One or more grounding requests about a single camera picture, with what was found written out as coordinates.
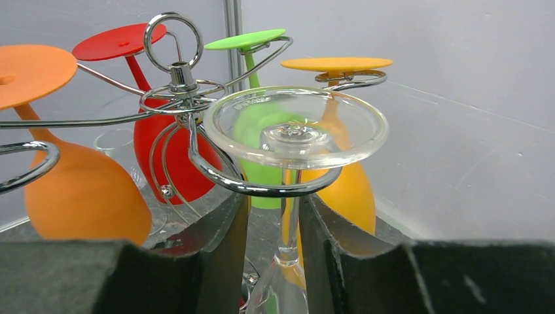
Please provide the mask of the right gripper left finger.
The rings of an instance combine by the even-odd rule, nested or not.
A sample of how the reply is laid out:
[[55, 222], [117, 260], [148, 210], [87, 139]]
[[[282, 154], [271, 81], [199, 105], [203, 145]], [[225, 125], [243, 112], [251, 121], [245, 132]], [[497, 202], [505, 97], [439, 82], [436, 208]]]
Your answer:
[[233, 194], [147, 250], [127, 241], [1, 244], [2, 313], [237, 313], [250, 199]]

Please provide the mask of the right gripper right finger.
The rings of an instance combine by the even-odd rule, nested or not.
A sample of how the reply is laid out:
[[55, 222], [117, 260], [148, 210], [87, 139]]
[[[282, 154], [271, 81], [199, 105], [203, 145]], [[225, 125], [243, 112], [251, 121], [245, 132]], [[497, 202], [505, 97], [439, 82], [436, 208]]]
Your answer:
[[300, 200], [310, 313], [553, 313], [547, 241], [387, 243]]

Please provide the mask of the orange wine glass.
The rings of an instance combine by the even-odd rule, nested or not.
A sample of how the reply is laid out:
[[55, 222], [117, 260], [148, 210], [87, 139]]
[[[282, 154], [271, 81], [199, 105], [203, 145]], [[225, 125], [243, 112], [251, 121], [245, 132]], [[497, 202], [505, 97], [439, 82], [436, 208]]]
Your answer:
[[[1, 108], [36, 121], [30, 103], [65, 86], [77, 72], [68, 51], [41, 44], [1, 47]], [[151, 211], [134, 180], [116, 161], [62, 141], [46, 128], [31, 128], [37, 141], [57, 146], [60, 159], [24, 188], [27, 215], [45, 239], [127, 239], [143, 244]]]

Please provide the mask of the clear wine glass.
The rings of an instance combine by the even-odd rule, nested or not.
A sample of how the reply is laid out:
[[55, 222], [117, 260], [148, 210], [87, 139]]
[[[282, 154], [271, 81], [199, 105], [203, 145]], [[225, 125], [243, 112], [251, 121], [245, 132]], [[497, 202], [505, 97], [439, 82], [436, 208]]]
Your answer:
[[[108, 157], [115, 160], [122, 166], [133, 179], [139, 191], [145, 195], [149, 187], [145, 175], [143, 174], [134, 151], [133, 131], [129, 129], [119, 128], [109, 130], [94, 141], [96, 150], [101, 151]], [[168, 216], [166, 212], [153, 202], [147, 205], [151, 211], [152, 224], [150, 236], [162, 230], [167, 222]]]
[[[389, 125], [368, 102], [319, 88], [253, 88], [212, 104], [204, 128], [219, 148], [239, 159], [253, 185], [283, 189], [340, 169], [336, 180], [309, 196], [375, 233], [374, 195], [360, 161], [385, 143]], [[245, 313], [309, 313], [303, 268], [308, 241], [299, 249], [299, 212], [300, 197], [281, 199], [278, 249]]]

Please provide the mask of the clear wine glass front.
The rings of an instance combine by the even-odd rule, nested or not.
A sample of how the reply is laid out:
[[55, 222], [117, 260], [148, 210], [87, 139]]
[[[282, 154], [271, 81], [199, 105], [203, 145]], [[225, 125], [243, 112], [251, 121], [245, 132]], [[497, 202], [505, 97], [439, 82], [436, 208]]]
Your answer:
[[[139, 191], [145, 195], [149, 187], [145, 175], [143, 174], [134, 151], [133, 131], [129, 129], [119, 128], [109, 130], [94, 141], [96, 150], [101, 151], [108, 157], [115, 160], [122, 166], [133, 179]], [[150, 236], [162, 230], [167, 222], [168, 216], [166, 212], [153, 202], [147, 205], [151, 211], [152, 224]]]

